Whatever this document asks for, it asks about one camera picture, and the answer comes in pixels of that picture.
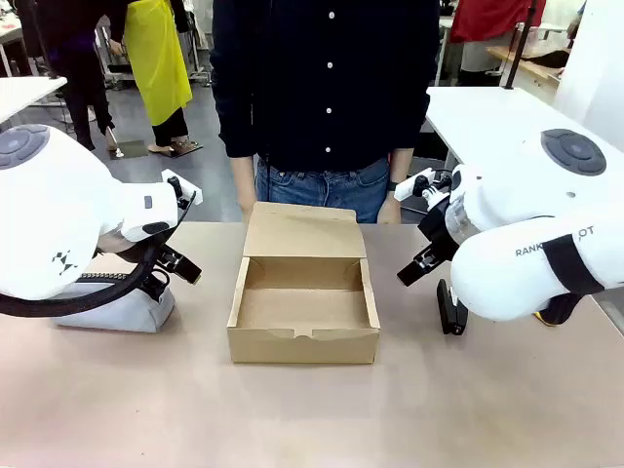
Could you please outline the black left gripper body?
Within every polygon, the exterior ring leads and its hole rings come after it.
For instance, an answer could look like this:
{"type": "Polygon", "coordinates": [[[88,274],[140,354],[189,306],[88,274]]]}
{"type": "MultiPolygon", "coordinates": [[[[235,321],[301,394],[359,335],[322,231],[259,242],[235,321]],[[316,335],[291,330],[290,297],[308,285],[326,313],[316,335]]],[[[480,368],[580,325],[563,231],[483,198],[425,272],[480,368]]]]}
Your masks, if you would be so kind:
{"type": "Polygon", "coordinates": [[[156,264],[163,269],[180,269],[184,262],[184,255],[168,245],[162,246],[156,259],[156,264]]]}

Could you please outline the person's left hand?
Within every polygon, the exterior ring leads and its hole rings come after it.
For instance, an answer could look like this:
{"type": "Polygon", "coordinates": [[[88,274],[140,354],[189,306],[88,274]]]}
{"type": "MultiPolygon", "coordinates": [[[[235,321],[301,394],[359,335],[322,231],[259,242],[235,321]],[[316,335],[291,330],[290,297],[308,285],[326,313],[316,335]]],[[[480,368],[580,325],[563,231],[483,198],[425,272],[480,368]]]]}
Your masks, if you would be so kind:
{"type": "Polygon", "coordinates": [[[393,192],[386,194],[379,212],[377,214],[376,222],[378,224],[391,224],[396,225],[402,222],[401,219],[401,203],[395,198],[393,192]]]}

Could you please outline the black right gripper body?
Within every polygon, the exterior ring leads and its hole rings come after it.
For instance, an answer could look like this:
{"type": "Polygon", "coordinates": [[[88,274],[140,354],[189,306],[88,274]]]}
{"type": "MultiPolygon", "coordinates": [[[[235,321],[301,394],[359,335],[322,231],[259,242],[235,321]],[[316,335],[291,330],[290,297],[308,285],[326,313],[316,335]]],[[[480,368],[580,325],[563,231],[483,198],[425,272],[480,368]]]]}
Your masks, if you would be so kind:
{"type": "Polygon", "coordinates": [[[444,197],[428,209],[427,215],[418,224],[418,229],[430,244],[419,255],[433,259],[452,259],[458,244],[451,238],[446,225],[449,197],[444,197]]]}

